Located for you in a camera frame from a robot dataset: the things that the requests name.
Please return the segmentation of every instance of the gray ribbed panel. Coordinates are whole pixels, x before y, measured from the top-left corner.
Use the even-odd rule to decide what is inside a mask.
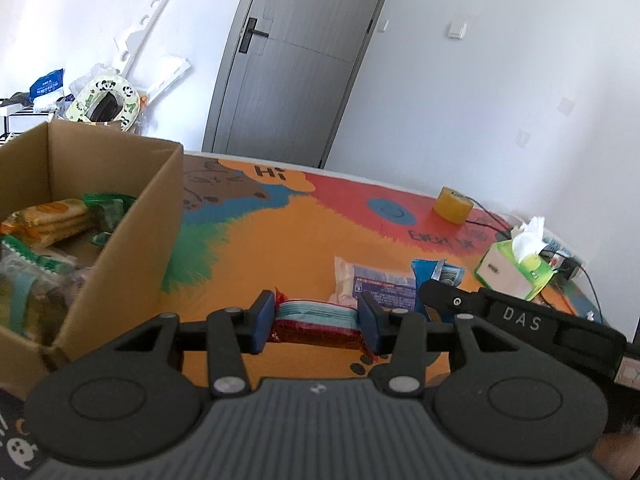
[[[371,381],[265,380],[248,397],[216,403],[195,433],[145,462],[95,470],[46,461],[34,480],[596,480],[583,458],[537,469],[497,466],[458,449],[418,402]]]

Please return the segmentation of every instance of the white tissue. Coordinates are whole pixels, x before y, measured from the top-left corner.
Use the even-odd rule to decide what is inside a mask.
[[[546,243],[542,241],[544,230],[545,219],[542,216],[534,216],[528,224],[523,223],[511,230],[511,251],[518,263],[530,254],[540,254],[546,247]]]

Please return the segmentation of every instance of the silver bolt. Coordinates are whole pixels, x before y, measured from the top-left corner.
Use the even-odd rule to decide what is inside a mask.
[[[389,387],[399,394],[410,394],[420,388],[420,381],[408,375],[398,375],[389,381]]]
[[[220,377],[213,383],[213,388],[221,394],[236,394],[244,390],[246,383],[240,377]]]
[[[324,384],[315,384],[314,386],[312,386],[311,388],[309,388],[311,390],[312,393],[316,394],[316,395],[320,395],[320,394],[324,394],[326,391],[326,386],[324,386]]]

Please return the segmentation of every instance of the door handle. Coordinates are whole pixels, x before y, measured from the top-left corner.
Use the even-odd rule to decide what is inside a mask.
[[[263,38],[269,37],[268,32],[255,30],[256,23],[258,23],[257,18],[249,18],[249,20],[247,21],[244,34],[242,35],[242,41],[240,42],[240,49],[238,50],[240,54],[246,54],[249,51],[249,43],[251,43],[251,38],[254,36],[254,34],[256,34],[257,36],[262,36]]]

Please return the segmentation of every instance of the door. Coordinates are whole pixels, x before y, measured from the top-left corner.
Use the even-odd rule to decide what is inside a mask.
[[[213,136],[217,153],[318,166],[380,4],[252,0],[240,35],[230,37],[234,57],[206,143]]]

